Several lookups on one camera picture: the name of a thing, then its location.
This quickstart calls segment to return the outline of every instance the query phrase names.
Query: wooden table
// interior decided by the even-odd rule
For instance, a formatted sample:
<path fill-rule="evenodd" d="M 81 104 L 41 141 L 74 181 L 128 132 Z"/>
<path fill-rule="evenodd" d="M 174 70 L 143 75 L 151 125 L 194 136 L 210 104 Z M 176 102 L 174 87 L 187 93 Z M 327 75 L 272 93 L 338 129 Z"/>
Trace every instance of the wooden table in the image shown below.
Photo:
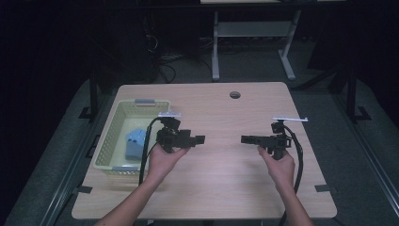
<path fill-rule="evenodd" d="M 241 94 L 230 97 L 232 91 Z M 181 112 L 180 129 L 191 136 L 205 135 L 205 143 L 192 148 L 154 192 L 139 218 L 150 219 L 250 219 L 280 218 L 283 203 L 255 145 L 242 144 L 242 135 L 272 136 L 272 117 L 299 118 L 293 99 L 283 83 L 211 83 L 134 85 L 120 88 L 104 130 L 120 100 L 164 99 Z M 333 218 L 330 193 L 317 192 L 325 185 L 302 122 L 287 121 L 304 150 L 304 171 L 298 197 L 311 218 Z M 294 157 L 295 148 L 288 149 Z M 110 176 L 88 169 L 79 193 L 74 218 L 101 218 L 137 186 L 138 175 Z"/>

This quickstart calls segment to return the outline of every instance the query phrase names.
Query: plastic basket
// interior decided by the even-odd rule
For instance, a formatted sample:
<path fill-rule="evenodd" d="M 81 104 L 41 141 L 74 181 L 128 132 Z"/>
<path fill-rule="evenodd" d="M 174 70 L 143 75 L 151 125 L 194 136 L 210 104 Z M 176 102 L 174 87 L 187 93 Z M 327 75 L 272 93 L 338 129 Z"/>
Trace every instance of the plastic basket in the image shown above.
<path fill-rule="evenodd" d="M 104 128 L 105 134 L 102 142 L 98 144 L 98 154 L 95 157 L 94 168 L 103 170 L 106 174 L 131 175 L 137 174 L 140 160 L 128 160 L 125 158 L 126 135 L 135 129 L 147 130 L 150 122 L 159 112 L 170 109 L 170 102 L 154 99 L 134 99 L 119 101 L 117 109 L 108 128 Z M 156 121 L 152 126 L 149 148 L 155 143 L 156 132 L 163 125 Z"/>

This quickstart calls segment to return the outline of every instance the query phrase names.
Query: tape strip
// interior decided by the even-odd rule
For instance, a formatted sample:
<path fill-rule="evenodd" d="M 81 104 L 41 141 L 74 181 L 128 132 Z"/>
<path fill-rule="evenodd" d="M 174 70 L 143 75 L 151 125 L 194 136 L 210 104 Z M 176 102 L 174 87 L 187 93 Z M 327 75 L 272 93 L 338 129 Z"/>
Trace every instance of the tape strip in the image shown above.
<path fill-rule="evenodd" d="M 317 192 L 326 192 L 329 191 L 329 186 L 328 185 L 322 185 L 322 186 L 314 186 L 316 188 Z"/>
<path fill-rule="evenodd" d="M 93 187 L 91 186 L 80 186 L 79 188 L 77 188 L 77 192 L 90 194 L 92 189 Z"/>

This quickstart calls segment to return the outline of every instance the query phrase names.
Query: person's left hand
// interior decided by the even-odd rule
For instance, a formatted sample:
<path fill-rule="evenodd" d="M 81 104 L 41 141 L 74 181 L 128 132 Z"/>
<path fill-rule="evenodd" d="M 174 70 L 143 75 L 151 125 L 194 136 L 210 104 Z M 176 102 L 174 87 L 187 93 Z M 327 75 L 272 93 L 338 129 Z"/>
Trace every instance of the person's left hand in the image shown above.
<path fill-rule="evenodd" d="M 158 185 L 172 171 L 179 159 L 187 154 L 188 149 L 180 149 L 174 153 L 167 153 L 159 143 L 156 143 L 150 154 L 150 168 L 146 180 L 154 180 Z"/>

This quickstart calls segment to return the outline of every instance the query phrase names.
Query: human hand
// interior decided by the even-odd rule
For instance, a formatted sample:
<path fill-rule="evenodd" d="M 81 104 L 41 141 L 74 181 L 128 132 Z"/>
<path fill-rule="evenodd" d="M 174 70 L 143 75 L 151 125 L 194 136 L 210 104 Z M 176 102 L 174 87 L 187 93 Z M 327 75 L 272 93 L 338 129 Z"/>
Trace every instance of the human hand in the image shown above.
<path fill-rule="evenodd" d="M 150 154 L 150 168 L 146 181 L 154 181 L 158 185 L 172 171 L 179 159 L 187 154 L 188 149 L 180 149 L 174 153 L 167 153 L 159 143 L 156 143 Z"/>
<path fill-rule="evenodd" d="M 269 175 L 276 184 L 277 191 L 281 192 L 294 191 L 294 159 L 287 151 L 282 152 L 282 158 L 274 159 L 266 149 L 258 146 L 259 155 L 263 158 L 267 165 Z"/>

